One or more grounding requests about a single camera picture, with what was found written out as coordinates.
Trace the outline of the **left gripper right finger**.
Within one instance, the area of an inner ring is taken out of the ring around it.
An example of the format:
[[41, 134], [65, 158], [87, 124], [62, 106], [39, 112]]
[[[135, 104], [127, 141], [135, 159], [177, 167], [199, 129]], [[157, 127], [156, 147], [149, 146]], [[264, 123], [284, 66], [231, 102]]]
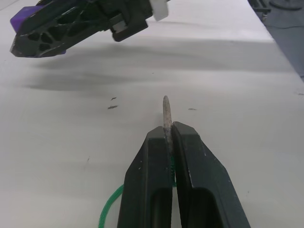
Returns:
[[248, 228], [226, 168], [188, 125], [171, 128], [181, 226]]

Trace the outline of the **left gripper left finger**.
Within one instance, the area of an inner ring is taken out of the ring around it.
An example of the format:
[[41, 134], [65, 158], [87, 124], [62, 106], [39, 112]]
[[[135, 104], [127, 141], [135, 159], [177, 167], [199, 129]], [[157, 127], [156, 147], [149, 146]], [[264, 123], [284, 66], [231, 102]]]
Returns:
[[161, 126], [147, 133], [129, 166], [117, 226], [119, 228], [171, 227], [171, 161]]

